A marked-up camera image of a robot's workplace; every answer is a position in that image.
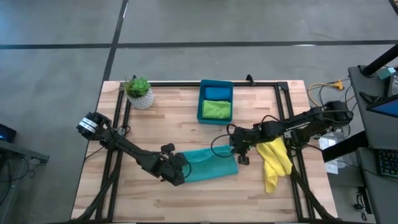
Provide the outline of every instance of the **computer screen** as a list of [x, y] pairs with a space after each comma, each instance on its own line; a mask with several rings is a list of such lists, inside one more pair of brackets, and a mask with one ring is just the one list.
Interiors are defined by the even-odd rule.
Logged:
[[377, 113], [398, 117], [398, 99], [375, 106], [371, 110]]

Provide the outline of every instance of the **keyboard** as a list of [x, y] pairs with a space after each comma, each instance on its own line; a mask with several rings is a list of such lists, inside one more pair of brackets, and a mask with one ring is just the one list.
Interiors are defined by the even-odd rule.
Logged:
[[375, 150], [375, 152], [379, 174], [398, 179], [398, 151]]

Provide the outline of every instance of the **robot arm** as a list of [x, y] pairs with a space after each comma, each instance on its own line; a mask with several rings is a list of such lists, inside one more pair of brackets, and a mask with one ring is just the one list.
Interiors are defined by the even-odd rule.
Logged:
[[314, 134], [325, 134], [329, 127], [346, 126], [352, 119], [353, 112], [348, 110], [345, 103], [331, 101], [283, 121], [261, 122], [254, 124], [252, 129], [235, 127], [229, 143], [233, 152], [239, 154], [238, 162], [249, 165], [246, 153], [258, 143], [273, 141], [285, 135], [289, 137], [290, 146], [302, 147]]
[[143, 170], [154, 177], [161, 177], [178, 186], [184, 183], [182, 166], [187, 162], [183, 154], [174, 155], [174, 145], [161, 147], [161, 152], [152, 152], [139, 148], [122, 137], [118, 130], [111, 128], [111, 121], [100, 113], [88, 113], [77, 126], [78, 132], [88, 140], [99, 140], [107, 150], [122, 150], [136, 159]]

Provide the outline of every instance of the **succulent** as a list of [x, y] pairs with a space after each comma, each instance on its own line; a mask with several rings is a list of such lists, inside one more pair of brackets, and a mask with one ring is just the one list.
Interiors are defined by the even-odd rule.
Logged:
[[133, 98], [140, 98], [144, 96], [150, 89], [150, 84], [146, 78], [137, 78], [135, 75], [131, 80], [124, 83], [124, 91]]

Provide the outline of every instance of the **green cloth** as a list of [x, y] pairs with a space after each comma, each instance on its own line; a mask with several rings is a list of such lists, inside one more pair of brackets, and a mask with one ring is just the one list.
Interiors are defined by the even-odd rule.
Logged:
[[228, 101], [203, 100], [203, 118], [228, 119], [231, 117], [231, 103]]

